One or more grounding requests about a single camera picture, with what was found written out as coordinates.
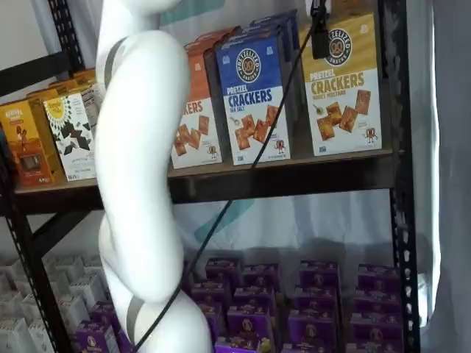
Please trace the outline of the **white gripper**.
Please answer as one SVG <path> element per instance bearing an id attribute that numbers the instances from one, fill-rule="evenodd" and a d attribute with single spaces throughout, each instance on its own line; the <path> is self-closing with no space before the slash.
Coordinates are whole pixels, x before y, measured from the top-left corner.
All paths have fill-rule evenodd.
<path id="1" fill-rule="evenodd" d="M 311 48 L 315 60 L 329 56 L 327 15 L 332 13 L 331 0 L 305 0 L 306 14 L 311 15 Z"/>

